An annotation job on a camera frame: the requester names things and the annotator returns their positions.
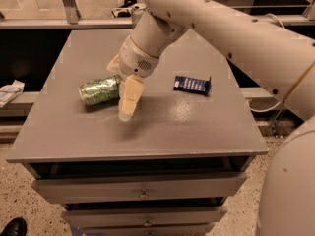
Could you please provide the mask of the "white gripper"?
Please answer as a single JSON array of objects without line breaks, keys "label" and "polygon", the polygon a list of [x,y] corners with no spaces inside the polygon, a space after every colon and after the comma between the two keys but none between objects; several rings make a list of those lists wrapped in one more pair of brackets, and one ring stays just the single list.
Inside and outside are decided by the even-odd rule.
[{"label": "white gripper", "polygon": [[118,116],[121,121],[129,121],[136,110],[144,91],[143,78],[148,77],[158,65],[159,59],[142,51],[128,36],[119,53],[107,64],[106,70],[115,74],[121,71],[130,75],[119,85]]}]

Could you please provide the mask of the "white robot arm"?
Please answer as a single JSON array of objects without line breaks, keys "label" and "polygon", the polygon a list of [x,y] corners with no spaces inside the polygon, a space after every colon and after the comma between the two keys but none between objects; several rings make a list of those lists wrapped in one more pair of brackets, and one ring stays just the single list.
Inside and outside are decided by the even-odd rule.
[{"label": "white robot arm", "polygon": [[193,30],[302,119],[274,154],[255,236],[315,236],[315,44],[213,0],[143,0],[148,10],[108,64],[121,74],[119,117],[129,120],[163,50]]}]

